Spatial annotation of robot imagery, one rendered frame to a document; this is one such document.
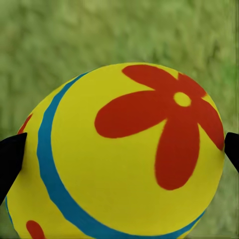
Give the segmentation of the easter egg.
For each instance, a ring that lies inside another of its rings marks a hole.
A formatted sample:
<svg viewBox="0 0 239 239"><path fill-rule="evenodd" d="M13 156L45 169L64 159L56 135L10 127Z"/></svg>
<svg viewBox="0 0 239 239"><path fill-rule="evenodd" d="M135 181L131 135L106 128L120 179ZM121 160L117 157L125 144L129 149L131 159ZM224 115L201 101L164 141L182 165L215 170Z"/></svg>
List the easter egg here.
<svg viewBox="0 0 239 239"><path fill-rule="evenodd" d="M183 239L211 203L225 133L207 92L157 64L84 73L49 94L18 134L5 197L20 239Z"/></svg>

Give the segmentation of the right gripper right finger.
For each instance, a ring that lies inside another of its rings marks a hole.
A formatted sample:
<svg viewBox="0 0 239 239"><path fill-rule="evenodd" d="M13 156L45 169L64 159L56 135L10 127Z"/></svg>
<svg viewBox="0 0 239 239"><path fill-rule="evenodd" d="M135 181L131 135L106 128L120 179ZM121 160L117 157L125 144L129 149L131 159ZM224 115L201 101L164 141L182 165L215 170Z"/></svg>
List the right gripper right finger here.
<svg viewBox="0 0 239 239"><path fill-rule="evenodd" d="M239 134L228 132L224 143L225 154L239 173Z"/></svg>

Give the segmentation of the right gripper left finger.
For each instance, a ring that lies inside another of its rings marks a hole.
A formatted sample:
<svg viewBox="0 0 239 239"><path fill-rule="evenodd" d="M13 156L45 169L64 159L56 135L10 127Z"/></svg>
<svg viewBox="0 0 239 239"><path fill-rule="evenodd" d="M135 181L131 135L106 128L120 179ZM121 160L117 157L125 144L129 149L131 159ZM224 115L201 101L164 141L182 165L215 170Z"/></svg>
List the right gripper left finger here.
<svg viewBox="0 0 239 239"><path fill-rule="evenodd" d="M27 133L0 141L0 206L21 170Z"/></svg>

